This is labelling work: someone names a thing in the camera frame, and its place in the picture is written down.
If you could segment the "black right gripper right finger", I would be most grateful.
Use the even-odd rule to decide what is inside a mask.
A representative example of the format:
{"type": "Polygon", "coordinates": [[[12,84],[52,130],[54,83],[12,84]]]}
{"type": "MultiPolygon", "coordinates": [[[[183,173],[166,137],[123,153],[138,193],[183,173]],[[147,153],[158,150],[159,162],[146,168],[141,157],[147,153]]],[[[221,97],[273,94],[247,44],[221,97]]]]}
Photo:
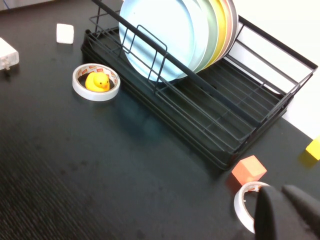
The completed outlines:
{"type": "Polygon", "coordinates": [[[305,224],[305,232],[320,239],[320,201],[294,185],[284,185],[282,192],[305,224]]]}

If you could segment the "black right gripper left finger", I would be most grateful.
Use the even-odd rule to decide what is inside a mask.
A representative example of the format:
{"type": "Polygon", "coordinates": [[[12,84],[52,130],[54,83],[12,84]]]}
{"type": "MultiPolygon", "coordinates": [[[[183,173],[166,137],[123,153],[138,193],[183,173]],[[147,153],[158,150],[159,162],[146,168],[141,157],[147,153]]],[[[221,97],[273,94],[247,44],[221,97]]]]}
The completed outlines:
{"type": "Polygon", "coordinates": [[[316,240],[305,232],[306,225],[281,190],[262,187],[257,196],[254,214],[257,240],[316,240]]]}

